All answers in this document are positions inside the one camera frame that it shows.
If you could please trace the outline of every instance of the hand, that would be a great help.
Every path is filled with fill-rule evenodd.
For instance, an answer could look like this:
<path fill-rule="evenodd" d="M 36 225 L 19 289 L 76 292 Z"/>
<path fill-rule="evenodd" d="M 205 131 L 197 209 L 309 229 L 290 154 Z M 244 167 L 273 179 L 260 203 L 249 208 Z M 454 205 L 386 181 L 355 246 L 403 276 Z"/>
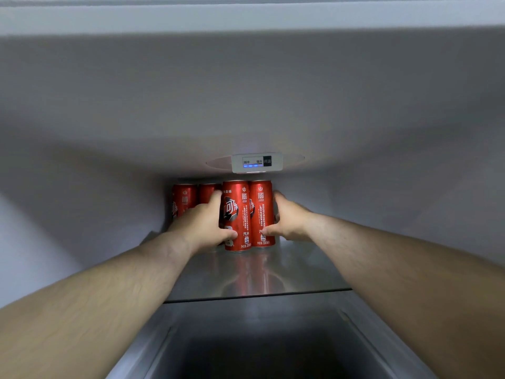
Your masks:
<path fill-rule="evenodd" d="M 288 201 L 280 191 L 274 191 L 274 199 L 279 208 L 275 218 L 278 222 L 264 227 L 263 235 L 282 235 L 290 241 L 310 241 L 307 223 L 313 213 L 298 203 Z"/>
<path fill-rule="evenodd" d="M 200 203 L 189 209 L 169 227 L 168 232 L 178 232 L 189 243 L 191 253 L 212 247 L 225 240 L 237 238 L 237 232 L 219 228 L 219 210 L 222 191 L 216 190 L 209 203 Z"/>

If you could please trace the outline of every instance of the temperature display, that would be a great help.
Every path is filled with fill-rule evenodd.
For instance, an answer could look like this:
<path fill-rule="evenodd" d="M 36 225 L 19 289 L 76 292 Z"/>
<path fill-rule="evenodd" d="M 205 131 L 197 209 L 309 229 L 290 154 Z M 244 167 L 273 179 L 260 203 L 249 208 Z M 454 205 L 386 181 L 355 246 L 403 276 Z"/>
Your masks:
<path fill-rule="evenodd" d="M 272 165 L 272 156 L 243 157 L 242 164 L 245 168 L 262 168 Z"/>

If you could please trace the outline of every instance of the soda can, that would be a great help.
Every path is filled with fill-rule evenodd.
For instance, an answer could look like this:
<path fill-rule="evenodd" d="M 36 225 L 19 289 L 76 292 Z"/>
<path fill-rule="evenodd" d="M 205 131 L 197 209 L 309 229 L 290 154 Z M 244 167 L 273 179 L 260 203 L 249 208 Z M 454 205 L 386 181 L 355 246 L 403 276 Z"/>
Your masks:
<path fill-rule="evenodd" d="M 225 249 L 244 251 L 251 248 L 249 235 L 249 184 L 247 181 L 226 181 L 223 183 L 224 228 L 235 230 L 237 238 L 225 241 Z"/>
<path fill-rule="evenodd" d="M 183 184 L 172 187 L 172 219 L 179 218 L 187 209 L 198 205 L 196 185 Z"/>
<path fill-rule="evenodd" d="M 272 183 L 259 180 L 249 183 L 251 242 L 255 247 L 268 247 L 275 245 L 274 236 L 264 236 L 261 230 L 265 226 L 273 225 L 274 200 Z"/>
<path fill-rule="evenodd" d="M 199 186 L 198 195 L 200 203 L 209 203 L 214 190 L 221 190 L 221 185 L 218 183 L 203 183 Z"/>

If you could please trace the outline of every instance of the forearm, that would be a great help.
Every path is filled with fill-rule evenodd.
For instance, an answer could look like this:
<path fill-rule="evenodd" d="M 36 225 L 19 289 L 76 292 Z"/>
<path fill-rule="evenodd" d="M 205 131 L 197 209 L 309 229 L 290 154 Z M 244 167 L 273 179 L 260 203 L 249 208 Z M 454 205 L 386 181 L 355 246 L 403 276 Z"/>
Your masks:
<path fill-rule="evenodd" d="M 309 216 L 309 237 L 438 375 L 503 374 L 502 268 L 433 243 Z"/>
<path fill-rule="evenodd" d="M 191 252 L 166 233 L 1 309 L 0 377 L 105 377 Z"/>

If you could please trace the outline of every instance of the coca-cola can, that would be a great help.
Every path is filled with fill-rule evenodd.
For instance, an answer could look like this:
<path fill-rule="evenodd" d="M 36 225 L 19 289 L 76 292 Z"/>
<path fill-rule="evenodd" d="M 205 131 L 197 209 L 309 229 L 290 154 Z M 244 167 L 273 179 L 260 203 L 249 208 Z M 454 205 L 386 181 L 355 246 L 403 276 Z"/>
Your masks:
<path fill-rule="evenodd" d="M 198 205 L 198 188 L 192 184 L 172 187 L 172 219 L 179 218 L 187 209 Z"/>
<path fill-rule="evenodd" d="M 221 185 L 218 183 L 203 183 L 199 186 L 198 194 L 200 203 L 209 203 L 214 190 L 221 190 Z"/>
<path fill-rule="evenodd" d="M 251 248 L 249 235 L 249 184 L 247 181 L 226 181 L 223 183 L 224 228 L 235 230 L 237 238 L 225 241 L 225 249 L 244 251 Z"/>
<path fill-rule="evenodd" d="M 275 245 L 274 236 L 264 236 L 261 230 L 265 226 L 273 225 L 274 200 L 272 183 L 258 180 L 249 183 L 251 242 L 255 247 L 268 247 Z"/>

